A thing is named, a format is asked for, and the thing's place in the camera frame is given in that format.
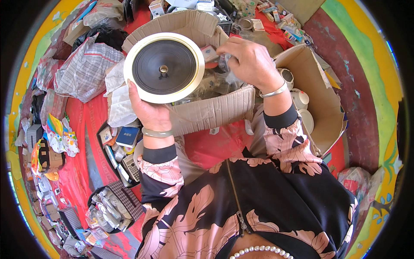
black plastic bag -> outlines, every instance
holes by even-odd
[[[88,37],[94,36],[97,32],[99,32],[99,36],[95,40],[95,43],[105,43],[118,51],[122,51],[122,44],[128,36],[128,33],[121,29],[111,29],[105,25],[101,25],[77,38],[73,43],[72,52],[74,52],[75,49],[77,49]]]
[[[34,95],[33,101],[31,102],[31,112],[33,113],[33,124],[42,124],[40,121],[40,110],[42,109],[43,99],[46,94]]]

zipper pull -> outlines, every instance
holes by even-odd
[[[241,236],[244,236],[245,230],[250,234],[250,230],[247,228],[246,223],[244,223],[244,218],[243,218],[243,214],[241,214],[241,211],[237,211],[236,215],[238,217],[238,220],[240,221],[241,229],[243,229]]]

woman's hand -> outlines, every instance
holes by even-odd
[[[142,125],[152,131],[169,131],[172,128],[170,111],[162,104],[151,104],[142,101],[138,95],[137,86],[129,79],[127,81],[129,98],[132,109]],[[153,138],[144,136],[144,147],[149,149],[166,148],[174,144],[174,137]]]
[[[132,109],[142,125],[152,131],[171,130],[170,111],[162,104],[151,104],[142,101],[137,86],[128,79],[127,82]]]
[[[263,94],[273,92],[284,84],[283,78],[274,68],[273,59],[262,45],[231,37],[216,52],[218,55],[231,54],[228,64],[234,75],[256,86]]]

pearl necklace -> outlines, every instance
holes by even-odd
[[[235,253],[234,255],[230,256],[229,259],[236,259],[237,257],[244,255],[248,252],[253,252],[253,251],[270,251],[270,252],[274,252],[276,254],[280,254],[281,256],[283,256],[283,258],[286,259],[294,259],[293,256],[290,255],[290,253],[287,253],[285,250],[282,250],[280,248],[276,248],[276,247],[271,247],[271,246],[255,246],[255,247],[249,247],[249,248],[245,248],[240,250],[238,253]]]

white ceramic cup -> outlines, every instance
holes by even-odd
[[[292,90],[293,89],[293,74],[290,72],[289,69],[286,68],[278,68],[277,71],[282,76],[283,80],[285,80],[287,84],[287,89]]]
[[[311,113],[308,110],[300,109],[299,114],[302,116],[302,122],[305,125],[308,134],[310,135],[313,131],[314,121]]]
[[[309,96],[304,91],[293,88],[290,91],[290,94],[292,95],[293,102],[295,103],[298,110],[308,109]]]

